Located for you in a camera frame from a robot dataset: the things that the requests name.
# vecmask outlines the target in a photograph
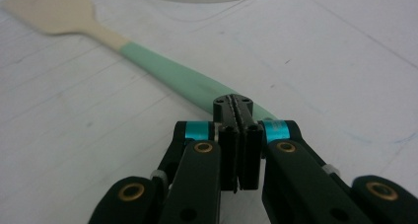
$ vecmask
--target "mint green handle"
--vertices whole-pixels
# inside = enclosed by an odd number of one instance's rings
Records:
[[[127,59],[209,113],[212,113],[213,100],[227,94],[237,93],[227,86],[137,43],[129,42],[119,51]],[[252,115],[256,120],[267,117],[275,118],[273,114],[256,104],[254,104]]]

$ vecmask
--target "white table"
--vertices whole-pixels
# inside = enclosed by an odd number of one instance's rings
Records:
[[[418,195],[418,2],[93,0],[98,20],[283,119],[349,185]],[[0,10],[0,223],[87,223],[110,186],[148,177],[178,120],[211,115],[83,36]],[[269,223],[259,191],[223,193],[222,223]]]

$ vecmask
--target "spatula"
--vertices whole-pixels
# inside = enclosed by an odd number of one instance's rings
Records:
[[[106,29],[95,20],[90,0],[5,0],[2,5],[45,34],[84,34],[97,39],[209,113],[214,99],[236,92]],[[253,117],[274,118],[274,115],[254,105]]]

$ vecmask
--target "spatula handle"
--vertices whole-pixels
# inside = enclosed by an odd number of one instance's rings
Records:
[[[212,113],[214,99],[236,93],[235,90],[137,43],[129,42],[119,52],[209,113]],[[253,107],[253,117],[257,120],[275,118],[273,114],[256,104]]]

